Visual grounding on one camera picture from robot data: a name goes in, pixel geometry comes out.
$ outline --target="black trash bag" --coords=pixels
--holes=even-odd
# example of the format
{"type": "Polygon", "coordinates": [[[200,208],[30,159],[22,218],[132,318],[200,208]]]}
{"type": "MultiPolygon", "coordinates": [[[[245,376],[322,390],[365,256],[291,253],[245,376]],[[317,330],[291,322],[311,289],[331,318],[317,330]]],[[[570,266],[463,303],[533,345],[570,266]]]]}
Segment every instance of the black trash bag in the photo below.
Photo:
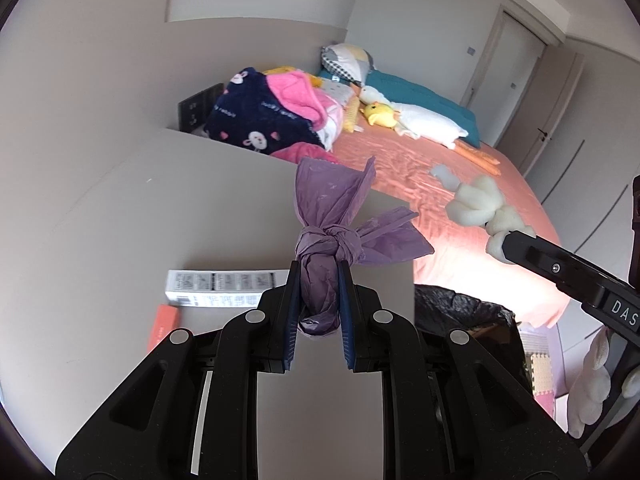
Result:
{"type": "Polygon", "coordinates": [[[451,330],[469,332],[530,393],[524,348],[515,314],[488,303],[435,285],[415,285],[415,327],[438,337],[451,330]]]}

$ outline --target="door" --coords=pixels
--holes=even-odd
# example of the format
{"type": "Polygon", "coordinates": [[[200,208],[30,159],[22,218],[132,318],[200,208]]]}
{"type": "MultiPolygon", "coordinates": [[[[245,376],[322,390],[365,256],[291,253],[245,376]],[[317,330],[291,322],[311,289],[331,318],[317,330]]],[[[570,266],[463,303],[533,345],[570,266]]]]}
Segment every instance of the door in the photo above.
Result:
{"type": "Polygon", "coordinates": [[[546,46],[507,13],[502,13],[501,22],[493,55],[468,104],[480,139],[489,146],[502,135],[546,46]]]}
{"type": "Polygon", "coordinates": [[[582,74],[584,56],[548,45],[496,148],[527,175],[548,145],[582,74]]]}

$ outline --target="white box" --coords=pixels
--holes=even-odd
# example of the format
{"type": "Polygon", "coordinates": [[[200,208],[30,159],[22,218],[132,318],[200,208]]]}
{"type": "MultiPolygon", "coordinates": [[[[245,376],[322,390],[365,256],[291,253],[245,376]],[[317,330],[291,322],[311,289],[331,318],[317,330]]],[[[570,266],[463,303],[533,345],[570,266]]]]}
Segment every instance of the white box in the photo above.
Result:
{"type": "Polygon", "coordinates": [[[170,305],[255,308],[265,290],[285,285],[286,270],[170,270],[165,294],[170,305]]]}

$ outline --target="screw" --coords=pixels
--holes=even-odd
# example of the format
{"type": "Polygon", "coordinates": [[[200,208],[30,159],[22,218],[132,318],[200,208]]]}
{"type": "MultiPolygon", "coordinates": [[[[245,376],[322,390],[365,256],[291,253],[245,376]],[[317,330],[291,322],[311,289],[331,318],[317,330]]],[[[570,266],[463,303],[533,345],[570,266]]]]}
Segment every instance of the screw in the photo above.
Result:
{"type": "Polygon", "coordinates": [[[373,319],[378,323],[391,323],[394,319],[394,315],[388,310],[378,310],[373,314],[373,319]]]}
{"type": "Polygon", "coordinates": [[[469,334],[464,330],[454,330],[449,337],[456,345],[466,345],[469,342],[469,334]]]}
{"type": "Polygon", "coordinates": [[[266,316],[261,310],[250,310],[244,315],[249,323],[260,323],[266,316]]]}
{"type": "Polygon", "coordinates": [[[189,339],[189,332],[181,328],[179,328],[178,330],[174,330],[169,336],[169,341],[171,341],[174,345],[181,345],[182,343],[187,341],[187,339],[189,339]]]}

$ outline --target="yellow plush toy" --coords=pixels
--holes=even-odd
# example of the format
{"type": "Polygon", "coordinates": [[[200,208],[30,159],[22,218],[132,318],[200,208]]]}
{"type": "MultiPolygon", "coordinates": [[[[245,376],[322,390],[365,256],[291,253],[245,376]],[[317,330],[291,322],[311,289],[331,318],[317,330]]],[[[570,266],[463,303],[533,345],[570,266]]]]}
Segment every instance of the yellow plush toy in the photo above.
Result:
{"type": "MultiPolygon", "coordinates": [[[[271,70],[265,70],[262,72],[264,75],[273,75],[273,74],[286,74],[287,72],[293,72],[297,70],[294,66],[279,66],[277,68],[272,68],[271,70]]],[[[322,86],[322,78],[317,75],[312,75],[307,72],[306,76],[309,78],[309,82],[313,88],[320,88],[322,86]]]]}
{"type": "Polygon", "coordinates": [[[398,112],[389,105],[376,101],[360,111],[371,126],[378,124],[385,128],[395,128],[398,124],[398,112]]]}

